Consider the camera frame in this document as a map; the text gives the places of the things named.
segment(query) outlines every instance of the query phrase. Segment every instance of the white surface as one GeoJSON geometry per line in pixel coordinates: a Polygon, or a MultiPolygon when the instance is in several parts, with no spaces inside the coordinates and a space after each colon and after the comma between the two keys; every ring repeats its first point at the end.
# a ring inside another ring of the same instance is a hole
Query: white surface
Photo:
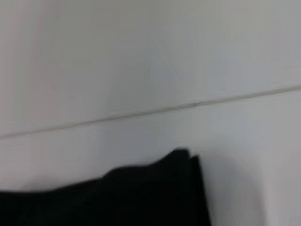
{"type": "Polygon", "coordinates": [[[301,92],[0,141],[0,188],[40,190],[152,162],[202,156],[214,226],[301,222],[301,92]]]}
{"type": "MultiPolygon", "coordinates": [[[[0,135],[301,85],[297,0],[0,0],[0,135]]],[[[0,189],[202,154],[214,226],[301,225],[301,92],[0,140],[0,189]]]]}
{"type": "Polygon", "coordinates": [[[0,0],[0,135],[300,85],[300,6],[0,0]]]}

